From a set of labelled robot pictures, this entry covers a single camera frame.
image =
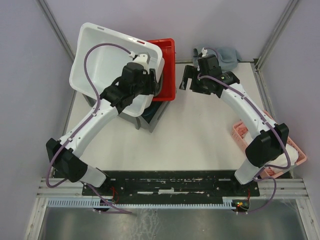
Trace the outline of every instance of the white container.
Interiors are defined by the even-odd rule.
[[[159,81],[165,60],[157,45],[87,22],[81,26],[71,68],[69,82],[73,89],[96,99],[85,75],[84,59],[93,46],[102,43],[118,44],[135,54],[149,53],[149,68],[155,69],[156,80]],[[121,76],[123,67],[131,61],[132,58],[128,53],[117,47],[101,46],[93,50],[87,60],[87,71],[98,93],[102,93],[117,77]],[[145,108],[150,106],[153,97],[153,95],[139,95],[123,112],[132,117],[138,117]]]

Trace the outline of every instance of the white cloth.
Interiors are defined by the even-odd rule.
[[[251,138],[251,135],[249,132],[247,132],[244,137],[243,137],[244,141],[249,145],[253,139]],[[294,149],[292,146],[290,146],[289,144],[285,145],[285,149],[289,154],[290,157],[290,161],[291,161],[291,165],[294,165],[296,163],[296,161],[298,160],[299,154],[298,151],[296,149]],[[288,165],[287,162],[287,158],[286,155],[283,153],[280,156],[278,156],[275,160],[271,161],[269,164],[275,165],[275,166],[280,166],[280,167],[285,167]],[[274,171],[274,173],[278,173],[281,172],[281,169],[275,168],[275,167],[270,167],[272,171]]]

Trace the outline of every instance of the pink basket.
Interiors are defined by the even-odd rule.
[[[266,115],[269,116],[269,118],[272,118],[268,112],[264,111]],[[235,140],[235,142],[238,144],[238,146],[242,149],[243,152],[245,152],[248,144],[246,141],[243,139],[243,136],[248,132],[247,127],[242,121],[237,122],[236,124],[233,125],[232,128],[232,137]],[[294,168],[302,163],[304,163],[307,160],[307,156],[301,151],[301,149],[292,141],[290,137],[288,137],[287,144],[290,146],[294,147],[298,151],[298,159],[294,164]],[[267,167],[261,174],[260,176],[262,178],[272,176],[273,178],[277,178],[287,172],[288,170],[280,171],[277,173],[274,173],[274,171],[271,170],[271,168]]]

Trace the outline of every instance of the blue towel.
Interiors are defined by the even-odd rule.
[[[198,67],[199,55],[201,54],[202,48],[207,49],[207,55],[218,55],[219,66],[221,67],[223,72],[231,71],[235,69],[238,65],[238,61],[241,61],[242,58],[238,51],[232,47],[219,47],[219,48],[206,48],[205,46],[198,46],[193,49],[193,64]]]

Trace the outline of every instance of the gray wall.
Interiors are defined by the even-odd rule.
[[[258,58],[289,0],[46,0],[73,51],[90,22],[143,40],[173,38],[177,60],[192,47],[236,48]]]
[[[303,0],[272,51],[263,76],[276,119],[308,157],[296,169],[320,220],[320,1]]]
[[[0,239],[21,240],[46,141],[64,128],[72,62],[34,0],[2,1],[0,32]]]

